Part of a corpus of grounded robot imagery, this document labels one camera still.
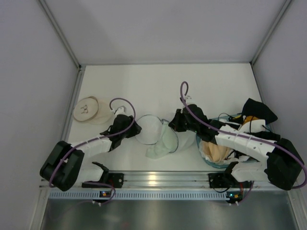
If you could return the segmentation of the light blue plastic basin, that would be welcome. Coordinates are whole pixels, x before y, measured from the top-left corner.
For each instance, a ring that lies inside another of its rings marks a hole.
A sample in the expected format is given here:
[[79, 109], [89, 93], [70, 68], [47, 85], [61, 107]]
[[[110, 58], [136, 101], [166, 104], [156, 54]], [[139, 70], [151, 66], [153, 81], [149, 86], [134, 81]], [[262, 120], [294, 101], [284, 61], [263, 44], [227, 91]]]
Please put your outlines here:
[[[222, 114], [215, 118], [215, 120], [227, 123], [234, 129], [242, 131], [244, 133], [254, 133], [259, 134], [261, 131], [269, 132], [268, 125], [264, 119], [259, 119], [253, 116], [244, 116], [244, 121], [240, 124], [239, 121], [230, 121], [231, 116]], [[205, 162], [214, 168], [227, 168], [232, 162], [247, 162], [254, 161], [252, 157], [247, 156], [241, 152], [238, 152], [229, 147], [219, 146], [209, 142], [203, 141], [200, 137], [196, 137], [197, 146], [200, 151], [201, 156], [204, 158]]]

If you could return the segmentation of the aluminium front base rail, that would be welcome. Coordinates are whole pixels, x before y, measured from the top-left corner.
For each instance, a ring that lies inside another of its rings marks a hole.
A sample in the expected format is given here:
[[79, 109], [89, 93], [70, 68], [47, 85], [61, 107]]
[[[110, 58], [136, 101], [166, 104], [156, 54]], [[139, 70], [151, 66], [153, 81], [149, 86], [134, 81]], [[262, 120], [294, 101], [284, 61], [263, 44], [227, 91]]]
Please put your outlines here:
[[82, 181], [76, 181], [69, 185], [69, 188], [97, 188], [94, 182], [105, 180], [109, 173], [123, 173], [124, 182], [121, 189], [211, 189], [209, 186], [208, 174], [223, 173], [223, 171], [212, 172], [143, 172], [143, 171], [108, 171], [103, 172], [101, 176], [82, 178]]

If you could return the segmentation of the aluminium frame rail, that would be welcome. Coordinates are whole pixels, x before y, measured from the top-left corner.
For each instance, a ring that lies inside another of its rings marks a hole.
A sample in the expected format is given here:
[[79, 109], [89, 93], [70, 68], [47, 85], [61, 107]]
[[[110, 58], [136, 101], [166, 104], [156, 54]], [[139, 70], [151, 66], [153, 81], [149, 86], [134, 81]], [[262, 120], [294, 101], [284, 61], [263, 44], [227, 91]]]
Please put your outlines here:
[[70, 46], [70, 44], [69, 44], [61, 26], [60, 26], [60, 24], [58, 23], [54, 13], [50, 9], [47, 1], [46, 0], [37, 0], [36, 2], [38, 3], [39, 7], [41, 8], [43, 13], [45, 14], [47, 20], [51, 23], [52, 28], [54, 29], [57, 37], [59, 38], [60, 42], [63, 45], [65, 51], [67, 52], [70, 59], [72, 60], [74, 66], [77, 69], [81, 69], [82, 66], [79, 63], [75, 53], [73, 52], [72, 47]]

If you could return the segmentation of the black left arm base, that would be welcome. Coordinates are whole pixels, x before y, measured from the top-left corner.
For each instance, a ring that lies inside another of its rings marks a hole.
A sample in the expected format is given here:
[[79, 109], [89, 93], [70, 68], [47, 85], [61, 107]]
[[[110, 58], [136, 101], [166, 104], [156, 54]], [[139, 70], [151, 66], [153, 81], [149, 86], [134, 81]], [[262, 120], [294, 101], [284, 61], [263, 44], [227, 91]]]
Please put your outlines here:
[[116, 189], [122, 188], [123, 182], [123, 173], [109, 173], [105, 180], [94, 182], [94, 186], [103, 190], [99, 193], [100, 199], [93, 199], [92, 203], [97, 203], [99, 206], [110, 203], [116, 196]]

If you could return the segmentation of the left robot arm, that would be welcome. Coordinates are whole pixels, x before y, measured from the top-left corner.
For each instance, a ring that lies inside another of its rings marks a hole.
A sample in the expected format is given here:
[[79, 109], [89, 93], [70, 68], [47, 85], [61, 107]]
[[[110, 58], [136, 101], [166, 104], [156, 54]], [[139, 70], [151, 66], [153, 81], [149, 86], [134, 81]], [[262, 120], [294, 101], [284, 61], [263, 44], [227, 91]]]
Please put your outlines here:
[[40, 169], [40, 176], [49, 185], [65, 192], [77, 183], [103, 182], [107, 168], [91, 158], [108, 153], [121, 145], [122, 140], [140, 134], [142, 128], [133, 116], [119, 114], [113, 124], [98, 136], [77, 144], [59, 141]]

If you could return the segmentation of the black strappy garment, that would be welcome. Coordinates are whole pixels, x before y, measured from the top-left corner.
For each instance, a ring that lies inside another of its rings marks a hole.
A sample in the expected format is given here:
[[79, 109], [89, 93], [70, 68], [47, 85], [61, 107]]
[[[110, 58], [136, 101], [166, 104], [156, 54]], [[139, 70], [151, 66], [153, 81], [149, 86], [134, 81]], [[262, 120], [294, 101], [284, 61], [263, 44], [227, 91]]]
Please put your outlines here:
[[281, 139], [281, 135], [279, 134], [275, 134], [273, 132], [269, 132], [269, 131], [261, 131], [261, 132], [257, 132], [257, 133], [250, 133], [251, 135], [253, 135], [256, 138], [260, 138], [263, 140], [272, 140], [272, 141], [280, 141]]

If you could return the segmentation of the beige bra in basin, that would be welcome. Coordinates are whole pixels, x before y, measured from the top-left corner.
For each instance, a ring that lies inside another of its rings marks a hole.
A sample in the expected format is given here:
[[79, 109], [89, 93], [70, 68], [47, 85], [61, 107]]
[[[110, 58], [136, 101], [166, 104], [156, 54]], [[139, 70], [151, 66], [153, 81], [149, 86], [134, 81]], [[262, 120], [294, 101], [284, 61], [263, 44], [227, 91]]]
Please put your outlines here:
[[201, 141], [199, 143], [199, 150], [201, 156], [207, 161], [221, 163], [226, 159], [232, 149], [229, 147], [216, 145], [211, 142]]

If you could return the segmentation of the white mesh laundry bag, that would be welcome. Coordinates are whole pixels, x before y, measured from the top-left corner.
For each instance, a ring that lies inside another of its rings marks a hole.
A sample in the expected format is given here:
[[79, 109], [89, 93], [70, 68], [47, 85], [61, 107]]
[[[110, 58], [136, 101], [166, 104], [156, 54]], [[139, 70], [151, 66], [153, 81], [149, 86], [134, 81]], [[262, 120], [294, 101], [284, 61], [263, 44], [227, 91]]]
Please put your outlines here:
[[142, 128], [136, 139], [148, 146], [146, 157], [159, 159], [188, 149], [195, 141], [196, 135], [191, 131], [176, 132], [169, 127], [169, 122], [155, 115], [144, 115], [136, 123]]

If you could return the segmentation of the beige mesh laundry bag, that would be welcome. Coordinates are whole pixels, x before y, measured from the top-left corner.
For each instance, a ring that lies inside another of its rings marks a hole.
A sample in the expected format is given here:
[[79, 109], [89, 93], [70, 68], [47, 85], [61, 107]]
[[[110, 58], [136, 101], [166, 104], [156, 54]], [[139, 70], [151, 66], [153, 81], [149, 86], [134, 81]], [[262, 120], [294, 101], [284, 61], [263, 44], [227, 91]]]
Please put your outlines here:
[[73, 118], [80, 123], [101, 125], [113, 117], [108, 101], [89, 96], [81, 99], [74, 107]]

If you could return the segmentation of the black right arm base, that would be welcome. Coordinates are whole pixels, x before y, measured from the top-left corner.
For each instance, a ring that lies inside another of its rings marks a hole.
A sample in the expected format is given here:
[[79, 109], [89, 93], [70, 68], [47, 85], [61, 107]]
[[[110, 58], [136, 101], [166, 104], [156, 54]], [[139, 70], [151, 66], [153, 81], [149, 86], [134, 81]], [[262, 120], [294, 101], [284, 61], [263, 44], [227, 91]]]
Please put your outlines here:
[[224, 172], [208, 174], [209, 186], [212, 190], [226, 195], [229, 206], [239, 206], [251, 193], [254, 182], [238, 182], [231, 175]]

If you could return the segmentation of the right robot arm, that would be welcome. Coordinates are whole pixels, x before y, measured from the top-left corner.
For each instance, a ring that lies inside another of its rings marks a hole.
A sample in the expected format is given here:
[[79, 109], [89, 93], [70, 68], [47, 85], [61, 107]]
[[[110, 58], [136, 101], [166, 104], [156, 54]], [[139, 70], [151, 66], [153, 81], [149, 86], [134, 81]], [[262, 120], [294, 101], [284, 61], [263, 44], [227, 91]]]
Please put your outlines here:
[[203, 141], [253, 158], [251, 162], [230, 163], [225, 170], [227, 179], [269, 182], [286, 191], [307, 184], [303, 181], [295, 185], [300, 173], [306, 173], [307, 169], [292, 142], [287, 139], [268, 140], [240, 132], [227, 123], [208, 119], [195, 104], [177, 109], [169, 126], [176, 132], [194, 132]]

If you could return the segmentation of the yellow orange garment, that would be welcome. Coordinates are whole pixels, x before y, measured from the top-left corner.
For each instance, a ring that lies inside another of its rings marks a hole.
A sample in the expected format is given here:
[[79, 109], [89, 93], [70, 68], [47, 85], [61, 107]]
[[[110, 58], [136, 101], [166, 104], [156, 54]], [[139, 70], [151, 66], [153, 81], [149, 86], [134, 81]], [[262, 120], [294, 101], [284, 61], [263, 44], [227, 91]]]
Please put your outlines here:
[[251, 121], [253, 121], [253, 120], [259, 120], [259, 118], [255, 117], [255, 116], [247, 116], [247, 117], [244, 119], [242, 125], [244, 125], [244, 124], [246, 124], [246, 123], [248, 123], [248, 122], [251, 122]]

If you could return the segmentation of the pale green white bra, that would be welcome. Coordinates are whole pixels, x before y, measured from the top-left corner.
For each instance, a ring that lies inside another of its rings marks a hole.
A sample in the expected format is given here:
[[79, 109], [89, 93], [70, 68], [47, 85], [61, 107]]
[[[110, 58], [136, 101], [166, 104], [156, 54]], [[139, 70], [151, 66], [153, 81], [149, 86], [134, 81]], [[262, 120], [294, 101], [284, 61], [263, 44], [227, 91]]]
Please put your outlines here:
[[175, 131], [169, 127], [167, 120], [162, 120], [162, 129], [159, 140], [150, 146], [145, 156], [149, 159], [159, 159], [169, 153], [174, 153], [178, 149], [178, 136]]

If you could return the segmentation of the black bra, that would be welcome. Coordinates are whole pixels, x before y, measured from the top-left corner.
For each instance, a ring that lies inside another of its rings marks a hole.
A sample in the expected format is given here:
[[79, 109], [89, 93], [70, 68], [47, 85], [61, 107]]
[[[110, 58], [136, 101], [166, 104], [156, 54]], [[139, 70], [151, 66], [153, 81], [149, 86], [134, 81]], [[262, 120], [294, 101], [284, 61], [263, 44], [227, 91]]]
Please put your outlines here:
[[245, 102], [241, 114], [246, 117], [253, 116], [263, 119], [266, 124], [273, 123], [278, 119], [278, 116], [267, 105], [251, 98]]

